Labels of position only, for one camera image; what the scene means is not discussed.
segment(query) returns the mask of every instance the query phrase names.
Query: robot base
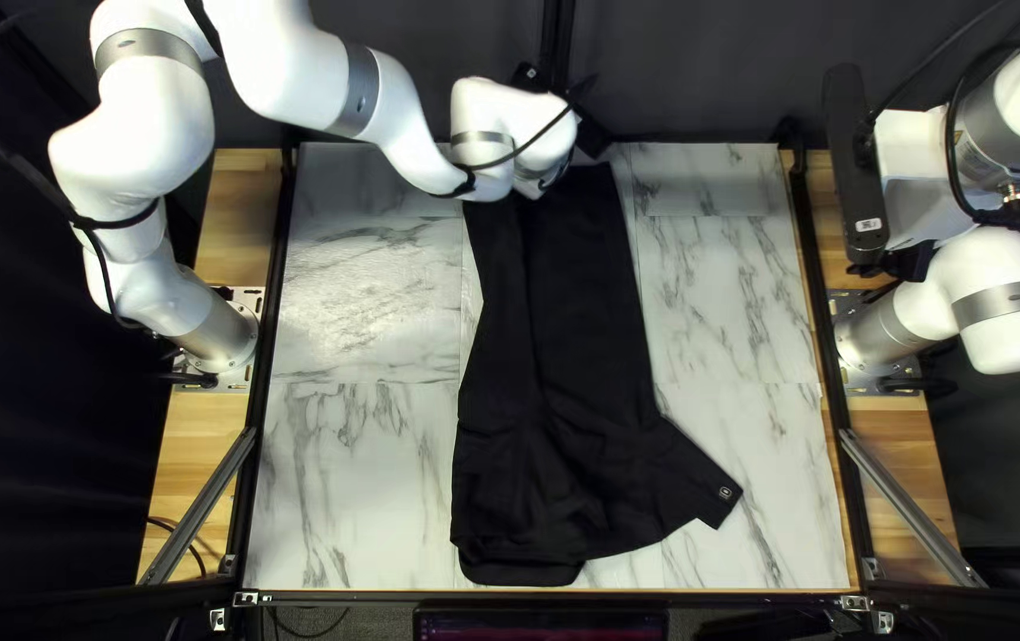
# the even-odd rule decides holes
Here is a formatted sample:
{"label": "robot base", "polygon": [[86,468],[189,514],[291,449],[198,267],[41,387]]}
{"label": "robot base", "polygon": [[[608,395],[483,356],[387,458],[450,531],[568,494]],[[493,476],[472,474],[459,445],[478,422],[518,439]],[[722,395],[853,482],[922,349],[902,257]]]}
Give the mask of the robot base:
{"label": "robot base", "polygon": [[217,374],[217,386],[204,388],[196,384],[175,384],[174,389],[188,392],[198,392],[198,394],[248,394],[252,385],[252,365],[256,360],[257,334],[261,324],[261,313],[265,303],[264,287],[233,287],[227,286],[227,290],[233,292],[233,300],[230,305],[241,312],[249,325],[249,354],[244,361],[237,362],[212,362],[196,359],[194,356],[182,354],[174,358],[172,371],[182,374]]}
{"label": "robot base", "polygon": [[[862,295],[869,290],[827,290],[830,314],[845,315],[857,313],[862,302]],[[891,381],[920,379],[921,367],[917,356],[906,356],[889,366],[891,373],[885,377],[868,374],[857,367],[848,365],[843,358],[838,359],[838,368],[844,374],[844,387],[847,396],[918,396],[917,389],[896,389],[881,391],[878,388],[880,379]]]}

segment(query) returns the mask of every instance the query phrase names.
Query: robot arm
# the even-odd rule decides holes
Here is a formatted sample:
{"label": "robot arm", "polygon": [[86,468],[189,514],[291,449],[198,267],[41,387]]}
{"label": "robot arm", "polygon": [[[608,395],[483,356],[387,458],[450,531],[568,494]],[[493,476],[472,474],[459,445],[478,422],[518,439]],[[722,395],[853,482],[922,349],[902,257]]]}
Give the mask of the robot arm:
{"label": "robot arm", "polygon": [[[467,181],[435,145],[411,76],[392,56],[319,31],[306,0],[211,0],[204,7],[220,36],[233,86],[252,110],[377,145],[407,182],[430,194],[450,194]],[[551,94],[462,79],[451,96],[452,145],[465,164],[489,162],[565,108]],[[517,158],[519,166],[526,176],[556,169],[575,136],[574,115],[567,112]],[[460,197],[505,197],[515,164],[477,170],[474,191]]]}
{"label": "robot arm", "polygon": [[[211,0],[238,93],[270,118],[377,145],[407,181],[452,194],[470,175],[431,139],[411,77],[395,58],[317,30],[305,0]],[[120,221],[189,180],[214,146],[214,119],[201,63],[216,57],[183,0],[105,0],[90,22],[101,105],[55,133],[50,164],[78,213]],[[468,78],[452,94],[452,144],[468,165],[510,153],[566,109],[538,95]],[[551,183],[573,147],[565,114],[516,158],[474,169],[460,197],[494,201],[511,186]],[[84,245],[90,294],[105,311],[108,285],[118,314],[186,348],[198,368],[244,366],[255,319],[234,309],[186,267],[165,237],[164,204],[145,220],[95,232]],[[105,256],[104,282],[96,252]]]}
{"label": "robot arm", "polygon": [[[845,362],[885,375],[903,356],[958,334],[974,367],[1020,372],[1020,234],[977,227],[950,194],[945,107],[886,110],[874,127],[888,249],[937,241],[924,282],[902,283],[836,324]],[[1020,200],[1020,53],[959,104],[957,179],[973,206]]]}

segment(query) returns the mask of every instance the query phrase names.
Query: pant leg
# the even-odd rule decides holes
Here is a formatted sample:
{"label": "pant leg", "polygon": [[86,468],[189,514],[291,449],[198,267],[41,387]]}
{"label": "pant leg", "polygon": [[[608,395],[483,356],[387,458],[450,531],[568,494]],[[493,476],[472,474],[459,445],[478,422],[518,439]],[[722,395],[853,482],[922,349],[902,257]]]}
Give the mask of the pant leg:
{"label": "pant leg", "polygon": [[459,391],[451,541],[463,574],[491,585],[565,585],[603,524],[552,438],[538,385],[518,212],[509,199],[467,203],[486,299]]}
{"label": "pant leg", "polygon": [[613,174],[572,167],[521,214],[533,353],[561,454],[603,500],[590,558],[716,528],[742,489],[660,415]]}

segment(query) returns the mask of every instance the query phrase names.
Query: marble tile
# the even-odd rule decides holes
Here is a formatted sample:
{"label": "marble tile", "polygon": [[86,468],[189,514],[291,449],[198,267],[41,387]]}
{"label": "marble tile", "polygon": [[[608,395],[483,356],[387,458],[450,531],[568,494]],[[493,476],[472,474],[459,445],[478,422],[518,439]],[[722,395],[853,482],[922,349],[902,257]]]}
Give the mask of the marble tile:
{"label": "marble tile", "polygon": [[788,216],[634,216],[653,378],[819,380]]}
{"label": "marble tile", "polygon": [[245,584],[451,590],[457,390],[273,384]]}
{"label": "marble tile", "polygon": [[[441,150],[450,152],[450,145]],[[374,145],[303,143],[299,153],[298,208],[325,216],[462,215],[461,201],[434,198],[404,181]]]}
{"label": "marble tile", "polygon": [[[775,215],[748,211],[729,186],[746,191],[774,149],[703,147],[624,146],[612,162],[628,176],[617,188],[661,408],[746,497],[719,531],[688,524],[557,590],[846,586],[786,197]],[[712,168],[732,152],[737,174]],[[715,177],[710,197],[683,193],[690,170]],[[460,203],[407,193],[356,145],[306,145],[299,176],[245,583],[488,589],[450,543],[458,380],[482,303]]]}
{"label": "marble tile", "polygon": [[661,410],[744,488],[719,528],[661,542],[669,589],[839,589],[844,533],[818,385],[657,386]]}
{"label": "marble tile", "polygon": [[772,144],[619,145],[610,164],[640,215],[789,215]]}
{"label": "marble tile", "polygon": [[460,217],[296,210],[274,380],[458,381],[461,256]]}
{"label": "marble tile", "polygon": [[470,246],[465,219],[462,224],[462,304],[460,312],[459,373],[467,373],[470,347],[474,344],[474,333],[478,329],[478,316],[482,312],[482,284],[478,281],[478,267],[474,264],[474,252]]}

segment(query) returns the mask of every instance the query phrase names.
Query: wooden table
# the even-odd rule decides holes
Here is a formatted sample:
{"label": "wooden table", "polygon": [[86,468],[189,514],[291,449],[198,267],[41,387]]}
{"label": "wooden table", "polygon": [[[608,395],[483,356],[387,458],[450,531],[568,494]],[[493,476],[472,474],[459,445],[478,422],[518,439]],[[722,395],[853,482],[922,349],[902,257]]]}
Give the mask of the wooden table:
{"label": "wooden table", "polygon": [[[792,156],[783,152],[784,166]],[[827,289],[873,289],[885,278],[862,280],[846,274],[842,213],[834,198],[833,175],[827,152],[809,154],[808,182],[815,208],[816,237]],[[213,285],[263,285],[272,247],[279,189],[279,152],[276,150],[217,150],[214,177],[205,206],[197,272]],[[154,482],[151,515],[176,522],[245,426],[248,396],[194,394],[175,391],[162,438],[158,476]],[[932,439],[930,415],[923,397],[855,398],[851,421],[874,455],[955,544],[954,519]],[[828,450],[834,485],[842,505],[842,486],[834,458],[826,405]],[[228,536],[233,489],[225,492],[199,533],[194,545],[210,573],[215,572]],[[899,581],[948,583],[939,565],[921,548],[892,507],[877,490],[866,487],[867,511],[874,550],[889,578]],[[844,533],[849,535],[844,506]],[[157,554],[168,533],[149,526],[143,542],[140,575]],[[858,585],[855,559],[848,546],[851,584]],[[199,576],[187,553],[170,581]]]}

